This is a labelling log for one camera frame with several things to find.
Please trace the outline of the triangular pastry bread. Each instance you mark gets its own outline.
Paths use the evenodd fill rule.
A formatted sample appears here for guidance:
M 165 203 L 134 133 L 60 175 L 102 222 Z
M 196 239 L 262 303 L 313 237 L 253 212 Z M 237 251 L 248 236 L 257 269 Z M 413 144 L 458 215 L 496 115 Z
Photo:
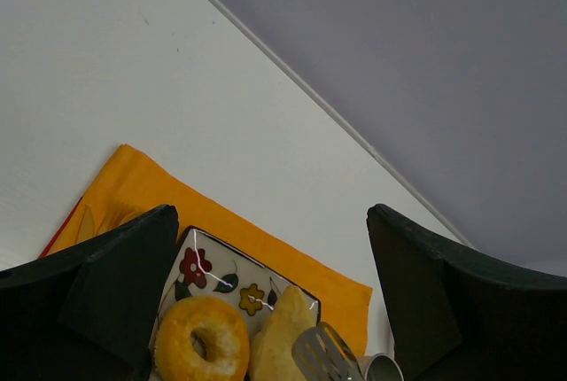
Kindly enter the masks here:
M 315 326 L 303 291 L 288 286 L 251 345 L 251 380 L 305 380 L 291 356 L 293 343 L 308 328 Z

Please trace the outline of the orange plastic spoon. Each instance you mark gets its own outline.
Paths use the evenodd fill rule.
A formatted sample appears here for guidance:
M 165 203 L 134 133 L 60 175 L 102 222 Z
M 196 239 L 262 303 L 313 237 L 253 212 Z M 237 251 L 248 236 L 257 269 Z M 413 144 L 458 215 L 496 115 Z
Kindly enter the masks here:
M 140 207 L 127 206 L 119 209 L 113 218 L 112 228 L 117 228 L 122 224 L 132 221 L 141 214 L 144 214 L 145 210 Z

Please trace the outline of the metal tongs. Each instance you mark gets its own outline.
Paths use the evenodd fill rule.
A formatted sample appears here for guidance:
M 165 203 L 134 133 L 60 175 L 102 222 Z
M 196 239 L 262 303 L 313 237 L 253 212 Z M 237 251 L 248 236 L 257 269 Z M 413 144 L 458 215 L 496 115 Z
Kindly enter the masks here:
M 291 356 L 309 381 L 364 380 L 353 351 L 326 322 L 302 332 L 291 347 Z

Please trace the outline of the square floral plate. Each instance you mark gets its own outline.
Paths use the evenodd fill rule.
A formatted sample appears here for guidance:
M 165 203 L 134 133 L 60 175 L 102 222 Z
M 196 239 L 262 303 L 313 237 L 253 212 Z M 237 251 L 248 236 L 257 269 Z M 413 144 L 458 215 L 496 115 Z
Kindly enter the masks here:
M 203 230 L 187 229 L 162 293 L 156 327 L 150 343 L 152 365 L 149 378 L 164 380 L 156 368 L 154 345 L 165 314 L 178 301 L 207 296 L 230 304 L 244 319 L 251 353 L 254 337 L 273 312 L 284 290 L 290 285 L 297 286 L 293 281 L 234 246 Z M 309 310 L 317 324 L 321 318 L 320 300 L 305 289 L 299 288 L 306 296 Z

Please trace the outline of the golden bagel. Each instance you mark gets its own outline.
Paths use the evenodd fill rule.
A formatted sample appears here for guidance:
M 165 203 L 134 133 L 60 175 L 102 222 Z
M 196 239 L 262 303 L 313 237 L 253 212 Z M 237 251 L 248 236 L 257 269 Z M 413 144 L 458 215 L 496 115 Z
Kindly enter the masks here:
M 214 297 L 178 301 L 156 335 L 154 361 L 164 380 L 243 380 L 249 360 L 244 319 Z

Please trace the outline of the orange cartoon placemat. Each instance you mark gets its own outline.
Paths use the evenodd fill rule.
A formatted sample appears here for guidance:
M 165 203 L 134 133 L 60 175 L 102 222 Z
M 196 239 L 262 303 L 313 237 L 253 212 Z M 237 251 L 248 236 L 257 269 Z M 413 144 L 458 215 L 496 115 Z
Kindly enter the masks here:
M 322 318 L 357 354 L 368 344 L 372 289 L 269 235 L 246 219 L 171 176 L 149 156 L 120 145 L 82 194 L 61 227 L 43 249 L 50 255 L 79 243 L 83 216 L 90 214 L 91 234 L 113 229 L 123 207 L 145 212 L 161 204 L 174 206 L 180 227 L 201 228 L 311 292 L 322 302 Z

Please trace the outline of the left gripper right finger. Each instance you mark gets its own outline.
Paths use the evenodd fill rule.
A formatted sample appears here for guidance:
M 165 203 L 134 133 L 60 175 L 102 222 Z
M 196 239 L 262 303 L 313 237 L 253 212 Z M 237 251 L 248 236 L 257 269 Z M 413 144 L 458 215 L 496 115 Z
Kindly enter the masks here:
M 564 277 L 480 253 L 383 204 L 367 227 L 405 379 L 565 379 Z

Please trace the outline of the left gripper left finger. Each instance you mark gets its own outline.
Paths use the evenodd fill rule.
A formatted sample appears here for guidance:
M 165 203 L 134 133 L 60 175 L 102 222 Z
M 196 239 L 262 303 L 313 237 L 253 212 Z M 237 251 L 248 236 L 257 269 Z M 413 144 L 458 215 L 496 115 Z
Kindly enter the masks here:
M 3 380 L 146 380 L 178 250 L 158 206 L 102 235 L 1 273 Z

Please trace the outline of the small metal cup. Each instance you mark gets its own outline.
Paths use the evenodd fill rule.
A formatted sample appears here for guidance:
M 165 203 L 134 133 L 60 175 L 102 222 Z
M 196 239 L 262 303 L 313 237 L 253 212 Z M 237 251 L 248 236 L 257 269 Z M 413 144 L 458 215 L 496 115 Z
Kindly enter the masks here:
M 357 358 L 365 381 L 403 381 L 398 364 L 387 354 L 364 355 Z

